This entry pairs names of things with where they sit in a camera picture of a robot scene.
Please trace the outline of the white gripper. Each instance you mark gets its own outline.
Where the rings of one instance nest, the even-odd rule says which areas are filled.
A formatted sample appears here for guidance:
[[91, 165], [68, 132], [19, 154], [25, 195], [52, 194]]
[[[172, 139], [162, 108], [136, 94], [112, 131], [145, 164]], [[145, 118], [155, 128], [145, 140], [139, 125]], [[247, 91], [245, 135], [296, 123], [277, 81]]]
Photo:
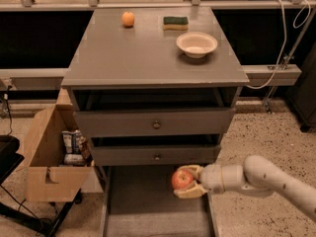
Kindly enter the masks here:
[[184, 165], [179, 170], [186, 170], [192, 174], [195, 180], [187, 187], [174, 190], [177, 198], [201, 198], [207, 192], [217, 195], [224, 193], [222, 181], [222, 170], [219, 165], [207, 165], [203, 168], [200, 165]]

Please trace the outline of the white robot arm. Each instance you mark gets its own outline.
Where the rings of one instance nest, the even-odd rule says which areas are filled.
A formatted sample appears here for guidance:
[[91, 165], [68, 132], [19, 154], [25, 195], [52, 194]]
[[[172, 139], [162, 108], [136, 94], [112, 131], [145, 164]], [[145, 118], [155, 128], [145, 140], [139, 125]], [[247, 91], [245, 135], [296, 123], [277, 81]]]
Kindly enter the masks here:
[[278, 193], [316, 221], [316, 189], [289, 176], [262, 156], [248, 156], [242, 165], [181, 166], [172, 175], [171, 184], [177, 198], [225, 192], [265, 198]]

